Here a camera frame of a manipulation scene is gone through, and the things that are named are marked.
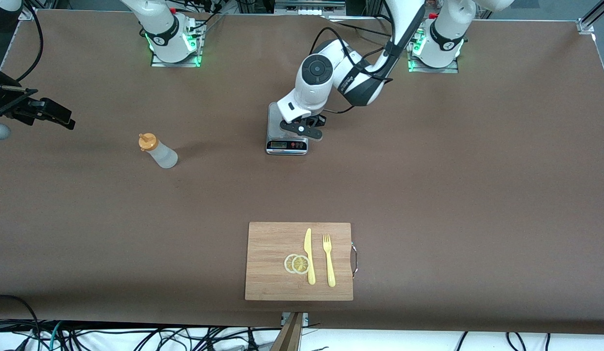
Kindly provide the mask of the translucent sauce bottle orange cap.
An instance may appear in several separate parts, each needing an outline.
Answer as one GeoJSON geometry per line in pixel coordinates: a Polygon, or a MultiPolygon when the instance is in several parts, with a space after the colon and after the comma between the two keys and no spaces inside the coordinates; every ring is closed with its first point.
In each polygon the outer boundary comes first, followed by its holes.
{"type": "Polygon", "coordinates": [[[178,162],[177,153],[159,140],[155,134],[139,134],[139,148],[150,154],[153,160],[163,169],[170,169],[178,162]]]}

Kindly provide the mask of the silver digital kitchen scale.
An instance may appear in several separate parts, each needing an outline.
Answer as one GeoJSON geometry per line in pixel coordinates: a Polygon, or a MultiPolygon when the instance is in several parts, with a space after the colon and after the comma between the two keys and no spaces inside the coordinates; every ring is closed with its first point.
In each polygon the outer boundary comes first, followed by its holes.
{"type": "Polygon", "coordinates": [[[308,153],[309,139],[280,128],[282,115],[276,102],[269,104],[265,151],[271,155],[303,156],[308,153]]]}

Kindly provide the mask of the white power strip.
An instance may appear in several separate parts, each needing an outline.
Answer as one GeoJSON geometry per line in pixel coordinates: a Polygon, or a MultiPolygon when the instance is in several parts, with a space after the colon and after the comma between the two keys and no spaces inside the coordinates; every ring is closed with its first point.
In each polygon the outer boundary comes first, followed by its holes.
{"type": "Polygon", "coordinates": [[[278,15],[346,16],[346,0],[274,0],[273,13],[278,15]]]}

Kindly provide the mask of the bamboo cutting board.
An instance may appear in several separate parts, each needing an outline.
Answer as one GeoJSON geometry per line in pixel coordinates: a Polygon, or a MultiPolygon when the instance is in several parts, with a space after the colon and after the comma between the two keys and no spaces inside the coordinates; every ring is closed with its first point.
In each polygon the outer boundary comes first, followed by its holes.
{"type": "Polygon", "coordinates": [[[351,225],[328,222],[251,222],[248,229],[245,298],[248,301],[351,301],[351,225]],[[284,260],[304,255],[304,239],[312,230],[312,259],[316,283],[307,274],[288,273],[284,260]],[[323,235],[331,238],[336,286],[327,284],[323,235]]]}

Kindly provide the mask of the yellow plastic knife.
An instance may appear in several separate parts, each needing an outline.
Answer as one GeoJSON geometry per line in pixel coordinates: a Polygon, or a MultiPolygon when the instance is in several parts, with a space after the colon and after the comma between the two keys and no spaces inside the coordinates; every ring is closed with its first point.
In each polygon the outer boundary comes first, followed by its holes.
{"type": "Polygon", "coordinates": [[[305,239],[304,239],[304,251],[307,254],[307,258],[308,258],[308,262],[309,262],[309,268],[308,268],[308,272],[307,272],[308,283],[310,285],[314,285],[316,283],[316,277],[315,277],[315,271],[314,271],[313,259],[312,259],[312,230],[311,230],[311,228],[308,228],[306,231],[306,235],[305,235],[305,239]]]}

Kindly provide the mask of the yellow plastic fork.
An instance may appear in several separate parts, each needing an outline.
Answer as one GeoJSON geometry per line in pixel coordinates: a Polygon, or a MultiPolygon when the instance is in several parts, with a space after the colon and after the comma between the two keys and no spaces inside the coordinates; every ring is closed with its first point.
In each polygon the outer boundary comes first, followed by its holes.
{"type": "Polygon", "coordinates": [[[336,286],[336,279],[331,259],[331,238],[329,234],[323,235],[323,249],[326,254],[327,284],[329,287],[334,288],[336,286]]]}

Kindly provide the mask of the wooden beam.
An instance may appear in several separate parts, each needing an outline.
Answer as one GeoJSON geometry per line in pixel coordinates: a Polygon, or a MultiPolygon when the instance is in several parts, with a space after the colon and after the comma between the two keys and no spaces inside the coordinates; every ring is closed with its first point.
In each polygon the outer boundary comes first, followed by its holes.
{"type": "Polygon", "coordinates": [[[288,322],[280,329],[269,351],[299,351],[302,337],[302,312],[293,312],[288,322]]]}

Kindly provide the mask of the aluminium left arm base plate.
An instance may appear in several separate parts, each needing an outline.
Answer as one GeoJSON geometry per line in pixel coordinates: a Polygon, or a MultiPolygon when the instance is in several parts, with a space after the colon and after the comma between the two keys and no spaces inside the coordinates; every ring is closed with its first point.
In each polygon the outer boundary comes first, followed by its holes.
{"type": "Polygon", "coordinates": [[[458,60],[455,58],[451,64],[446,67],[427,66],[420,58],[413,53],[408,53],[408,66],[411,73],[438,73],[438,74],[457,74],[459,73],[458,60]]]}

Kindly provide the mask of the aluminium right arm base plate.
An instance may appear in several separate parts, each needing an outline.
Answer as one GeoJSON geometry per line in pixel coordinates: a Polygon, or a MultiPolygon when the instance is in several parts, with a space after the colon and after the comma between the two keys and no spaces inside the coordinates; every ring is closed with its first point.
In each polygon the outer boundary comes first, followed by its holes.
{"type": "Polygon", "coordinates": [[[163,62],[154,54],[153,48],[151,46],[149,47],[149,49],[152,52],[152,67],[201,67],[202,47],[197,49],[197,51],[195,51],[194,53],[191,53],[184,60],[175,63],[163,62]]]}

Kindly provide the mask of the aluminium frame profile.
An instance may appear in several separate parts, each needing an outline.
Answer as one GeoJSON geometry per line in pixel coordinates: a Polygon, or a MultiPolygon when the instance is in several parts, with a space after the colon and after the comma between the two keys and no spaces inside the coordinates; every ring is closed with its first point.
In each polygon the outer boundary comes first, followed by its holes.
{"type": "Polygon", "coordinates": [[[593,33],[593,26],[604,16],[604,0],[598,2],[585,15],[578,19],[577,29],[580,34],[593,33]]]}

